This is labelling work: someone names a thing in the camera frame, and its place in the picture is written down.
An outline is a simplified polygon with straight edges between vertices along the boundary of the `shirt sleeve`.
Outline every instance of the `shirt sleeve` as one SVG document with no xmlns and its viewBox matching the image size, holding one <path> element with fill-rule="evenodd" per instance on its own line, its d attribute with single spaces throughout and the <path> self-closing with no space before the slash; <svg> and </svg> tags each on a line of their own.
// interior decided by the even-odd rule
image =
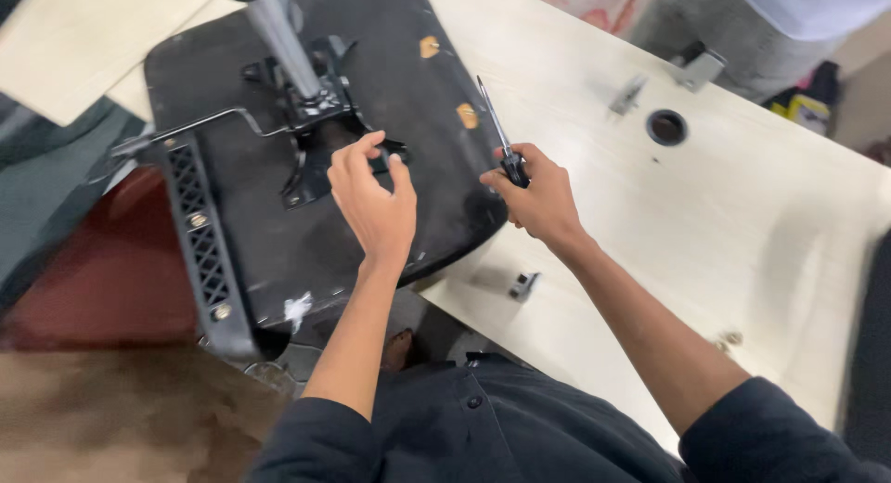
<svg viewBox="0 0 891 483">
<path fill-rule="evenodd" d="M 246 478 L 278 481 L 371 481 L 380 461 L 372 424 L 348 406 L 300 398 L 279 419 Z"/>
<path fill-rule="evenodd" d="M 743 382 L 693 422 L 681 456 L 700 483 L 891 481 L 891 471 L 857 460 L 762 378 Z"/>
</svg>

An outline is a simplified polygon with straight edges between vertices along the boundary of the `person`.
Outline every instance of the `person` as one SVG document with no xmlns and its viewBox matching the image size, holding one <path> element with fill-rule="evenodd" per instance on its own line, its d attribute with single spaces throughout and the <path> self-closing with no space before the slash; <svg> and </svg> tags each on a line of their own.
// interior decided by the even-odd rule
<svg viewBox="0 0 891 483">
<path fill-rule="evenodd" d="M 585 287 L 681 436 L 686 468 L 606 401 L 498 354 L 379 378 L 417 203 L 398 156 L 389 158 L 392 193 L 372 176 L 367 158 L 380 154 L 383 138 L 366 135 L 331 158 L 332 194 L 365 258 L 302 397 L 273 429 L 250 481 L 891 481 L 891 471 L 860 462 L 613 262 L 581 226 L 568 172 L 532 144 L 511 146 L 526 159 L 528 189 L 498 171 L 480 181 Z"/>
<path fill-rule="evenodd" d="M 653 0 L 629 42 L 669 60 L 701 41 L 727 60 L 715 83 L 763 103 L 889 7 L 891 0 Z"/>
</svg>

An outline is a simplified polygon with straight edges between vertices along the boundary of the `foot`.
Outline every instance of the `foot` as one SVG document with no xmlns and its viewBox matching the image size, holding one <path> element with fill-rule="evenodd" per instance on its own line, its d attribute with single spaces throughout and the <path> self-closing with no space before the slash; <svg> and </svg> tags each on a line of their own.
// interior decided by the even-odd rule
<svg viewBox="0 0 891 483">
<path fill-rule="evenodd" d="M 384 355 L 381 358 L 381 370 L 395 374 L 406 368 L 408 352 L 412 349 L 412 329 L 407 328 L 396 333 L 384 345 Z"/>
</svg>

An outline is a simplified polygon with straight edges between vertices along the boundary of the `screw hole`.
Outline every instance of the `screw hole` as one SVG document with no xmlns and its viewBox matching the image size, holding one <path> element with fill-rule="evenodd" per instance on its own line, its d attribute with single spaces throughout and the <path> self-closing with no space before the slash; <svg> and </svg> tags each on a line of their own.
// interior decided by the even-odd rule
<svg viewBox="0 0 891 483">
<path fill-rule="evenodd" d="M 657 144 L 675 146 L 687 140 L 687 122 L 673 110 L 658 110 L 647 120 L 647 133 Z"/>
</svg>

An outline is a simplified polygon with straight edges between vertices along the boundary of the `screwdriver handle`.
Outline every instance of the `screwdriver handle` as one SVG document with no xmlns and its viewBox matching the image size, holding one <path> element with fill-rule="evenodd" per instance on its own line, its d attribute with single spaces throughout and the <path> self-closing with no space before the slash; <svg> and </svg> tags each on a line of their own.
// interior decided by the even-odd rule
<svg viewBox="0 0 891 483">
<path fill-rule="evenodd" d="M 529 187 L 529 176 L 526 175 L 526 170 L 523 169 L 523 158 L 520 158 L 518 154 L 514 153 L 505 156 L 502 159 L 502 168 L 504 168 L 510 183 L 523 189 Z"/>
</svg>

